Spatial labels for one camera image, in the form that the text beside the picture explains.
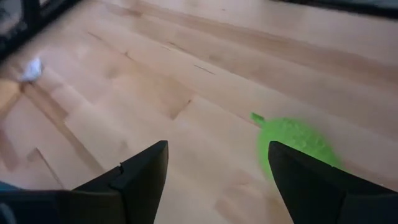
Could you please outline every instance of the hardwood floor plank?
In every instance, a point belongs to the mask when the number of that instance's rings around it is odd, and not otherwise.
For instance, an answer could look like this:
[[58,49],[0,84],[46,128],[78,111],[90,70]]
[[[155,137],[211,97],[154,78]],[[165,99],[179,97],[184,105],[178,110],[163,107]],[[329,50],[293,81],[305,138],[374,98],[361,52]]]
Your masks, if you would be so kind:
[[19,157],[40,149],[44,159],[66,189],[72,189],[96,177],[68,140],[25,96],[12,108],[2,123]]
[[[98,7],[102,9],[101,15],[104,16],[106,10]],[[151,17],[142,16],[137,19],[134,16],[112,16],[109,12],[108,16],[108,21],[122,22],[131,27],[130,30],[144,34],[168,47],[393,139],[398,137],[398,124],[395,124],[398,120],[393,118],[398,112],[398,107],[390,103],[398,92],[389,94],[387,90],[383,93],[380,90],[382,86],[377,82],[375,85],[379,88],[361,85]]]

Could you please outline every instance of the crumpled paper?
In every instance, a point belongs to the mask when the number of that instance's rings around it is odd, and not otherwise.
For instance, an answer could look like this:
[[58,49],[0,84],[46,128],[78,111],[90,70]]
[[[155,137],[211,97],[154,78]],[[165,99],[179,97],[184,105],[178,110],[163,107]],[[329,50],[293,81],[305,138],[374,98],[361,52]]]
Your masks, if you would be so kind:
[[42,74],[42,61],[39,58],[31,60],[26,66],[24,74],[20,77],[20,82],[33,82]]

